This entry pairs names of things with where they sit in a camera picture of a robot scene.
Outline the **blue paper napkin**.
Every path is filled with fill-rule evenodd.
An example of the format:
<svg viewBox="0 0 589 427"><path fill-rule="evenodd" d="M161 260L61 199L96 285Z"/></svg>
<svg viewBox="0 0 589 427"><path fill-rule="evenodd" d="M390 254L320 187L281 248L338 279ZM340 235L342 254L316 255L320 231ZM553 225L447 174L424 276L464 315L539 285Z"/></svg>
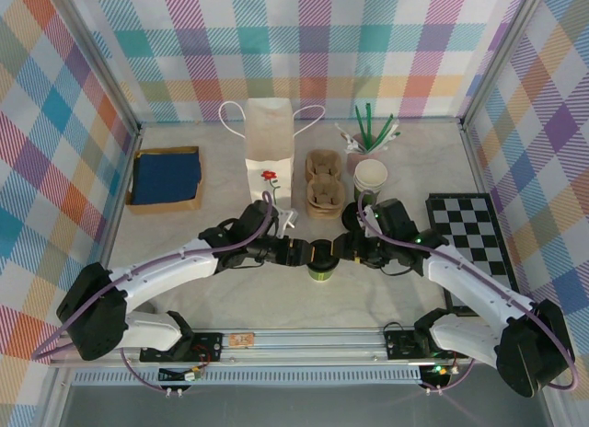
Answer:
<svg viewBox="0 0 589 427"><path fill-rule="evenodd" d="M130 205L192 201L201 181L200 152L196 147L140 152L133 161Z"/></svg>

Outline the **black white chessboard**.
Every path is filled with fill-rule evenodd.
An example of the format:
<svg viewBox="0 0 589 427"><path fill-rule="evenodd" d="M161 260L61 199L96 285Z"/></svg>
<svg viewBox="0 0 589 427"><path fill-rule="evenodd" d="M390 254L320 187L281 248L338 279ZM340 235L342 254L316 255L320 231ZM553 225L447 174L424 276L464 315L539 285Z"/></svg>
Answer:
<svg viewBox="0 0 589 427"><path fill-rule="evenodd" d="M488 193L431 193L425 206L431 228L463 257L498 283L519 290Z"/></svg>

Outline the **pink straw holder cup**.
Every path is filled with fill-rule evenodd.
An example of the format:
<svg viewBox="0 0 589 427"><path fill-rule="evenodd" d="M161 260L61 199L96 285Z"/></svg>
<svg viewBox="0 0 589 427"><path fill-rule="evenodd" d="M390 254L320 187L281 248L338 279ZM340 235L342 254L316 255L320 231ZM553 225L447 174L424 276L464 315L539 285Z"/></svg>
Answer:
<svg viewBox="0 0 589 427"><path fill-rule="evenodd" d="M367 159L379 160L383 151L373 152L371 154L349 153L346 155L346 168L349 174L353 174L356 166Z"/></svg>

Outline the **white flower paper bag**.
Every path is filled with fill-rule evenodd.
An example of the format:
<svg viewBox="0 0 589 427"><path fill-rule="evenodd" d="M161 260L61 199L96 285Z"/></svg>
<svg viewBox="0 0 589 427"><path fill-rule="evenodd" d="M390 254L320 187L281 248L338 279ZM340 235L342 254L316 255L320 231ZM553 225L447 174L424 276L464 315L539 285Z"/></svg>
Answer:
<svg viewBox="0 0 589 427"><path fill-rule="evenodd" d="M253 201L267 191L273 203L292 207L295 162L295 115L288 98L250 98L239 108L244 131L245 164Z"/></svg>

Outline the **light green plastic straw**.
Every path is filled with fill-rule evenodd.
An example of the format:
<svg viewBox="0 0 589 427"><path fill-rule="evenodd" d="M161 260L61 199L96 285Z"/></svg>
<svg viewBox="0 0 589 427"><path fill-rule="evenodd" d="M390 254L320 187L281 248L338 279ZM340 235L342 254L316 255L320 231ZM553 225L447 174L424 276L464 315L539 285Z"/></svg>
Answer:
<svg viewBox="0 0 589 427"><path fill-rule="evenodd" d="M380 134L377 136L375 144L371 148L372 151L375 151L378 146L380 146L383 141L386 139L387 135L397 126L397 120L393 114L390 114L385 125L383 126Z"/></svg>

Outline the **aluminium frame post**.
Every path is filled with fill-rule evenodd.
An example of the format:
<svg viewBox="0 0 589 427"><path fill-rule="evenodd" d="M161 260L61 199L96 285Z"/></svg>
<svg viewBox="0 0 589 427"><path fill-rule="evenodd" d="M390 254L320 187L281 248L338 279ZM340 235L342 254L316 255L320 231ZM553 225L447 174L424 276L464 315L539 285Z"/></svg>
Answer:
<svg viewBox="0 0 589 427"><path fill-rule="evenodd" d="M128 103L123 91L111 72L107 60L100 51L86 22L79 13L74 0L61 0L62 15L66 19L66 25L72 31L75 40L78 42L80 51L88 60L89 66L98 75L98 80L105 86L108 96L111 98L114 107L121 115L126 126L129 126L135 134L141 131L141 124L133 114L131 105Z"/></svg>
<svg viewBox="0 0 589 427"><path fill-rule="evenodd" d="M517 5L511 2L503 14L508 17L501 21L491 40L492 55L487 61L483 73L475 81L475 85L467 96L467 105L459 116L462 129L466 131L489 98L492 88L498 80L503 68L511 59L515 49L524 35L525 28L543 0L519 0Z"/></svg>

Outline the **aluminium side rail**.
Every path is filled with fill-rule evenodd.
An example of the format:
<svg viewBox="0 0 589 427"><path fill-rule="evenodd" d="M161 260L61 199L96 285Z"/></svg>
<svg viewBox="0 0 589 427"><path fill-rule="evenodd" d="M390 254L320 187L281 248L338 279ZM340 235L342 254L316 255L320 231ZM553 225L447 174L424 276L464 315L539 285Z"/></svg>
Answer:
<svg viewBox="0 0 589 427"><path fill-rule="evenodd" d="M116 172L110 181L108 197L104 204L103 212L107 214L105 224L102 226L100 240L91 249L87 266L100 264L103 268L108 267L114 241L121 221L124 208L125 192L127 191L133 173L133 157L141 143L141 126L136 124L124 142L124 149L121 151L117 162Z"/></svg>
<svg viewBox="0 0 589 427"><path fill-rule="evenodd" d="M491 187L487 181L485 170L480 163L476 146L474 145L470 131L463 123L458 124L458 130L468 158L468 163L475 181L477 191L482 192L487 197L487 200L490 204L489 208L492 210L491 222L493 223L493 229L496 234L498 248L502 254L502 265L503 269L505 270L505 274L497 276L491 273L491 276L498 283L509 286L512 290L522 294L526 298L534 300L535 302L539 302L542 300L542 296L534 296L534 294L529 290L529 284L527 279L523 276L523 271L518 268L514 262L514 252L510 250L508 244L508 236L510 231L509 225L506 224L506 221L500 216L498 203L496 202L494 194L491 192Z"/></svg>

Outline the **long aluminium base rail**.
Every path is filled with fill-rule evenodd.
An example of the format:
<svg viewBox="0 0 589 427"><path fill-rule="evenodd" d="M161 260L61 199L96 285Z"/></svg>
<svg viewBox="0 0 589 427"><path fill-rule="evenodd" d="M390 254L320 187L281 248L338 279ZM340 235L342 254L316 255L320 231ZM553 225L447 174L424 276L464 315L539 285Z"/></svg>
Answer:
<svg viewBox="0 0 589 427"><path fill-rule="evenodd" d="M260 329L255 334L255 345L232 349L228 346L231 333L245 331L217 331L223 334L223 349L219 362L209 364L241 365L318 365L318 364L367 364L371 361L408 365L449 365L467 358L495 365L495 347L500 339L492 330L467 320L451 318L448 323L433 328L433 341L441 349L461 353L466 359L409 359L388 360L382 329ZM162 344L154 332L124 347L128 359L139 361L140 352L151 348L162 351ZM142 363L174 366L197 365L194 363Z"/></svg>

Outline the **brown cardboard napkin box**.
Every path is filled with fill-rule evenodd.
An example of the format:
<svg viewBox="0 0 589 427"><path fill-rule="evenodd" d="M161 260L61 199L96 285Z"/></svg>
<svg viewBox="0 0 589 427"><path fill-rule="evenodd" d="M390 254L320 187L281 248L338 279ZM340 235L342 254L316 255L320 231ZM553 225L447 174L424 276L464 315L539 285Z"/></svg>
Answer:
<svg viewBox="0 0 589 427"><path fill-rule="evenodd" d="M142 149L135 153L133 160L137 157L140 152L148 152L148 151L164 151L165 149L172 149L172 150L180 150L186 148L194 148L196 147L199 152L200 148L198 146L179 146L179 147L169 147L169 148L149 148L149 149ZM168 203L168 204L155 204L155 205L130 205L130 193L131 188L128 189L126 196L125 196L125 206L127 209L136 215L146 215L146 214L167 214L167 213L178 213L178 212L185 212L185 211L193 211L199 210L201 208L201 197L203 193L203 172L202 172L202 181L199 185L197 196L194 200L188 202L177 202L177 203Z"/></svg>

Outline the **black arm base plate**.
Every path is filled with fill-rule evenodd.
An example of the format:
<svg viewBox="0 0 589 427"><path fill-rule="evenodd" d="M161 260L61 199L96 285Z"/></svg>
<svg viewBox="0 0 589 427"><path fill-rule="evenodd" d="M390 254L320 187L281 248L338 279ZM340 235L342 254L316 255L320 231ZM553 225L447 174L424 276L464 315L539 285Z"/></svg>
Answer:
<svg viewBox="0 0 589 427"><path fill-rule="evenodd" d="M423 330L392 324L383 328L383 337L388 360L466 359L464 354L441 349Z"/></svg>
<svg viewBox="0 0 589 427"><path fill-rule="evenodd" d="M192 332L183 336L167 351L143 349L141 363L214 363L219 362L223 349L223 334L220 332Z"/></svg>

